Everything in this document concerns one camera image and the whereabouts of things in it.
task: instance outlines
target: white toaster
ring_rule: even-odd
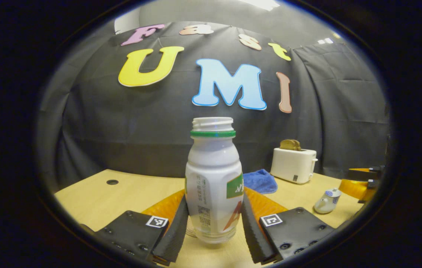
[[[274,149],[271,174],[275,177],[295,182],[306,183],[312,178],[317,152],[313,150],[294,151]]]

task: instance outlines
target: bottle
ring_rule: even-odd
[[[185,172],[185,197],[196,236],[211,244],[236,233],[244,195],[236,132],[231,117],[193,119]]]

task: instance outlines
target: wooden table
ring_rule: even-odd
[[[119,181],[108,185],[108,180]],[[287,209],[304,207],[328,225],[336,228],[350,219],[361,207],[358,200],[342,194],[337,207],[329,214],[313,211],[313,205],[325,190],[338,187],[340,180],[313,174],[308,183],[298,185],[276,178],[277,192],[267,194]],[[98,231],[126,210],[142,212],[163,198],[184,188],[184,178],[162,178],[104,170],[55,194],[58,202],[78,222]],[[210,245],[192,236],[185,236],[176,263],[170,267],[260,267],[252,262],[242,221],[236,235],[227,243]]]

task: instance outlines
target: brown letter i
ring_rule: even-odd
[[[291,106],[291,93],[289,91],[289,83],[291,82],[289,78],[278,71],[277,78],[281,83],[281,103],[279,103],[279,109],[282,112],[287,112],[288,114],[292,112]]]

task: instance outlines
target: black backdrop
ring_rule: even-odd
[[[211,34],[180,35],[185,26],[208,24]],[[284,139],[317,151],[315,172],[344,178],[348,168],[384,165],[388,117],[381,85],[371,67],[345,44],[291,49],[291,61],[267,43],[278,43],[245,29],[208,22],[172,22],[136,44],[121,46],[135,30],[114,35],[106,24],[85,38],[58,66],[39,108],[38,143],[42,172],[53,189],[67,187],[110,168],[143,175],[184,177],[194,117],[233,117],[233,140],[245,173],[270,170],[273,149]],[[261,51],[240,43],[256,38]],[[159,49],[182,46],[166,78],[126,87],[118,74],[127,54],[153,49],[140,67],[152,71]],[[201,68],[196,60],[217,59],[231,75],[241,64],[261,69],[260,88],[267,109],[193,105]],[[276,72],[290,79],[292,113],[281,101]],[[216,90],[215,95],[221,98]]]

